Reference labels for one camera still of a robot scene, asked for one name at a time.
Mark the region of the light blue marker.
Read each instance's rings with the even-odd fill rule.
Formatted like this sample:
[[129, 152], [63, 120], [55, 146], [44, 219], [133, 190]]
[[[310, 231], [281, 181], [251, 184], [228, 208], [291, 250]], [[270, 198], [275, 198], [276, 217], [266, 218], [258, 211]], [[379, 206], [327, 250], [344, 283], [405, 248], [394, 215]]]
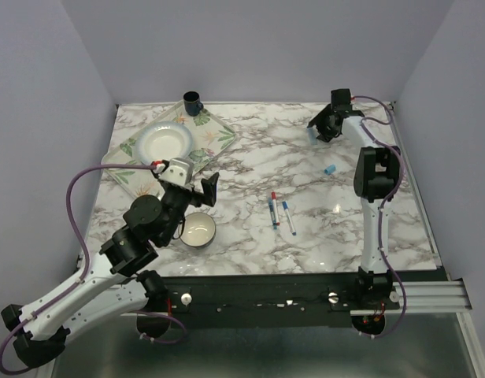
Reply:
[[317, 145], [317, 143], [318, 143], [317, 130], [314, 127], [308, 127], [306, 130], [307, 130], [307, 133], [308, 133], [310, 144], [312, 146]]

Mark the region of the light blue marker cap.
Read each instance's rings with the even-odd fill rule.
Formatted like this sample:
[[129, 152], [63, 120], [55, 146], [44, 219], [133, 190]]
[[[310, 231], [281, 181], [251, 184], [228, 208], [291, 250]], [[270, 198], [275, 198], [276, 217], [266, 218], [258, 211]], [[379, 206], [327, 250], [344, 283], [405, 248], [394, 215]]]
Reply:
[[336, 170], [336, 166], [335, 165], [329, 165], [325, 170], [324, 170], [324, 173], [326, 175], [331, 175], [335, 172]]

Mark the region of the blue gel pen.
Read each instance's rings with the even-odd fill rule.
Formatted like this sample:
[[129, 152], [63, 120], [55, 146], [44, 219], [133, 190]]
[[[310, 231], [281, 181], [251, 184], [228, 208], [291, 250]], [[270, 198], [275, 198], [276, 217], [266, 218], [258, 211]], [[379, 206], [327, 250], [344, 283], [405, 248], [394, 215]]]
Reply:
[[275, 217], [275, 213], [274, 213], [274, 206], [273, 206], [273, 203], [272, 203], [272, 199], [270, 197], [268, 198], [268, 207], [269, 207], [270, 217], [271, 217], [271, 220], [272, 220], [273, 230], [277, 230], [276, 217]]

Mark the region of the white marker red tip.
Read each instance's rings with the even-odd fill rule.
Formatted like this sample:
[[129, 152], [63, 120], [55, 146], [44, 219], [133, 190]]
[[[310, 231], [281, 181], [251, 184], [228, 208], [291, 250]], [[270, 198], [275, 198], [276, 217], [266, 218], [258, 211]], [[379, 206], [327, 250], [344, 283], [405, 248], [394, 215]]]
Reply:
[[280, 225], [279, 213], [277, 209], [277, 201], [276, 201], [276, 193], [274, 191], [271, 192], [271, 203], [272, 203], [272, 211], [274, 215], [274, 225]]

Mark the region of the white marker blue tip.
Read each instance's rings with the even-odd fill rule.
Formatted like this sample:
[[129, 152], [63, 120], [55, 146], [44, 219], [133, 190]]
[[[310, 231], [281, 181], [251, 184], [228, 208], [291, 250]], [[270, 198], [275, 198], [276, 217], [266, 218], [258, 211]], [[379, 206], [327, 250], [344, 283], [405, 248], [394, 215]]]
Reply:
[[282, 201], [282, 205], [283, 205], [283, 210], [285, 212], [285, 216], [287, 218], [287, 222], [288, 222], [290, 230], [291, 230], [291, 234], [293, 236], [296, 236], [297, 231], [296, 231], [296, 227], [294, 226], [294, 222], [293, 222], [293, 219], [292, 219], [292, 216], [291, 216], [291, 212], [289, 210], [289, 206], [288, 206], [286, 201]]

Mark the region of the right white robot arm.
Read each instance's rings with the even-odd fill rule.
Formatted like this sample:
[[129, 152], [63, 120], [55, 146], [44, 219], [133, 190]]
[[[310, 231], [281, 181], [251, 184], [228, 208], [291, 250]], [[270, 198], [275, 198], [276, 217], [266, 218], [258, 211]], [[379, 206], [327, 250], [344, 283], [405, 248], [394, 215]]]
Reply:
[[359, 149], [354, 174], [354, 192], [361, 200], [364, 217], [364, 246], [354, 281], [353, 299], [368, 309], [390, 296], [393, 288], [391, 264], [387, 258], [389, 209], [403, 177], [399, 149], [376, 138], [367, 122], [375, 120], [356, 110], [347, 88], [331, 91], [330, 104], [308, 124], [325, 143], [339, 136]]

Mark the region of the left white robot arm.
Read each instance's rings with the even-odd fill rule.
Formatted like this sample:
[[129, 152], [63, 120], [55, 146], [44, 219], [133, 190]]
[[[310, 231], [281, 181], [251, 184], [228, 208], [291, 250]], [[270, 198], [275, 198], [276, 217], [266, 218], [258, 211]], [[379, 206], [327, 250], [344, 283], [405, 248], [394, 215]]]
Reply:
[[203, 179], [202, 191], [196, 191], [190, 172], [173, 166], [164, 172], [151, 172], [165, 191], [162, 197], [143, 195], [135, 199], [123, 215], [125, 225], [95, 256], [87, 247], [82, 248], [80, 272], [35, 302], [2, 310], [9, 334], [0, 346], [0, 358], [12, 343], [26, 369], [36, 369], [65, 350], [68, 337], [77, 330], [77, 321], [92, 324], [107, 315], [143, 307], [155, 311], [164, 305], [164, 281], [145, 267], [157, 257], [158, 248], [172, 241], [188, 206], [216, 204], [219, 176]]

